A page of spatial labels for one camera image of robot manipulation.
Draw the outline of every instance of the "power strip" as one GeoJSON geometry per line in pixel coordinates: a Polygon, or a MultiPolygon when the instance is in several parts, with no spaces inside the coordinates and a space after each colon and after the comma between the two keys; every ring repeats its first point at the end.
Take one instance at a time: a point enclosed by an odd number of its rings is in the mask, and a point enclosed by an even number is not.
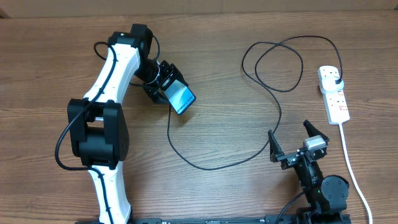
{"type": "Polygon", "coordinates": [[[373,218],[371,209],[359,189],[358,183],[356,182],[354,172],[349,163],[346,140],[343,132],[343,123],[349,120],[349,113],[346,98],[343,92],[344,82],[336,83],[335,80],[340,78],[338,69],[333,66],[322,66],[318,69],[319,87],[323,95],[323,101],[325,103],[326,115],[328,117],[329,124],[338,124],[341,134],[341,142],[343,144],[344,157],[346,159],[347,168],[349,174],[353,180],[355,189],[358,191],[361,197],[366,211],[368,212],[369,224],[373,224],[373,218]]]}

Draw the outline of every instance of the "white cord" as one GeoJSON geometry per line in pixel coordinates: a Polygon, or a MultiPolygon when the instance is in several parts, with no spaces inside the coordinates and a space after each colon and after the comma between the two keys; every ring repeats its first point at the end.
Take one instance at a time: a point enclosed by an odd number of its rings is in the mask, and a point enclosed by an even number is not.
{"type": "Polygon", "coordinates": [[[372,218],[372,212],[371,212],[371,208],[369,207],[365,196],[362,194],[361,189],[359,189],[358,184],[356,183],[356,179],[354,176],[354,172],[351,168],[351,164],[349,163],[349,159],[348,159],[348,153],[347,153],[347,146],[346,146],[346,139],[344,137],[344,132],[343,132],[343,124],[339,123],[338,127],[340,128],[340,134],[341,134],[341,142],[343,143],[343,151],[344,151],[344,157],[346,158],[346,163],[347,163],[347,167],[348,167],[348,171],[349,174],[354,182],[354,186],[356,191],[358,191],[359,196],[361,197],[365,207],[366,207],[366,211],[368,212],[368,217],[369,217],[369,224],[373,224],[373,218],[372,218]]]}

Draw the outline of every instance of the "power outlet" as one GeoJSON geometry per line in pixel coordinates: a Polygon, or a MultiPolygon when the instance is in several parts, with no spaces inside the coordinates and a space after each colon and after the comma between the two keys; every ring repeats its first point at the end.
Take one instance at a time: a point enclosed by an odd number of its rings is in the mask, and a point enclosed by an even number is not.
{"type": "Polygon", "coordinates": [[[349,113],[344,91],[339,84],[331,86],[328,91],[324,89],[325,79],[339,78],[338,69],[333,66],[322,66],[318,69],[319,85],[322,91],[323,102],[325,103],[326,115],[329,124],[344,123],[349,120],[349,113]]]}

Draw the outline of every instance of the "tabletop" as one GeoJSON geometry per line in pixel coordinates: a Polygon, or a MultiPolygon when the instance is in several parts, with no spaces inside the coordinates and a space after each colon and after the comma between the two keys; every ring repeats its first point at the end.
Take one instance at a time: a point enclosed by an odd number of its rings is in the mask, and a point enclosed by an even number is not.
{"type": "MultiPolygon", "coordinates": [[[[182,115],[172,113],[174,146],[192,163],[218,167],[252,156],[274,129],[275,101],[241,70],[248,47],[295,35],[322,35],[340,51],[351,119],[344,124],[351,164],[375,223],[396,223],[398,214],[398,13],[396,11],[112,16],[0,20],[0,223],[74,223],[99,214],[89,173],[61,169],[55,143],[67,125],[67,104],[93,85],[104,62],[93,44],[114,31],[147,24],[160,41],[160,60],[176,64],[197,97],[182,115]]],[[[274,92],[282,107],[275,133],[285,152],[307,137],[308,119],[326,134],[328,155],[318,161],[324,175],[350,183],[353,223],[366,223],[364,205],[345,164],[338,126],[329,125],[318,87],[322,65],[338,67],[324,40],[286,43],[303,57],[303,77],[289,93],[274,92]]],[[[249,53],[254,63],[270,46],[249,53]]],[[[152,44],[150,57],[156,54],[152,44]]],[[[270,86],[291,88],[300,60],[274,49],[259,64],[270,86]]],[[[263,217],[279,213],[300,185],[293,169],[269,161],[269,146],[254,159],[216,171],[196,169],[167,141],[168,106],[155,105],[142,88],[131,86],[123,104],[130,146],[124,183],[134,217],[263,217]]],[[[81,166],[70,138],[61,160],[81,166]]],[[[298,200],[287,213],[306,206],[298,200]]]]}

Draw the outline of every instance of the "wood grain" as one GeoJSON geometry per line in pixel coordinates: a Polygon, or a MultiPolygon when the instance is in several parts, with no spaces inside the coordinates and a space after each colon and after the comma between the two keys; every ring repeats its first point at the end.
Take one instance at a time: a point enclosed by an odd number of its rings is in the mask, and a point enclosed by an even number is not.
{"type": "MultiPolygon", "coordinates": [[[[241,71],[246,49],[260,40],[295,35],[331,39],[343,59],[353,170],[375,223],[396,223],[398,14],[392,11],[0,20],[0,223],[98,217],[88,173],[62,170],[53,151],[67,125],[70,98],[81,98],[103,66],[93,43],[116,30],[129,31],[132,23],[152,29],[162,47],[160,59],[175,63],[197,96],[183,116],[172,115],[171,138],[187,159],[203,167],[253,155],[276,124],[273,99],[241,71]]],[[[309,119],[331,139],[328,155],[319,161],[322,171],[351,182],[338,127],[326,120],[316,74],[321,65],[337,66],[337,57],[322,40],[289,45],[302,54],[304,74],[293,92],[275,93],[283,110],[276,137],[286,152],[293,151],[306,137],[302,122],[309,119]]],[[[251,74],[266,48],[248,55],[251,74]]],[[[299,69],[298,57],[285,49],[275,49],[259,66],[262,79],[281,89],[294,85],[299,69]]],[[[190,167],[167,142],[168,108],[153,105],[140,88],[128,89],[123,110],[130,134],[124,180],[136,218],[261,217],[278,213],[300,191],[293,170],[269,162],[268,147],[240,166],[213,172],[190,167]]],[[[69,137],[61,159],[81,165],[69,137]]],[[[300,206],[304,198],[289,212],[300,206]]],[[[353,187],[345,213],[354,223],[366,223],[353,187]]]]}

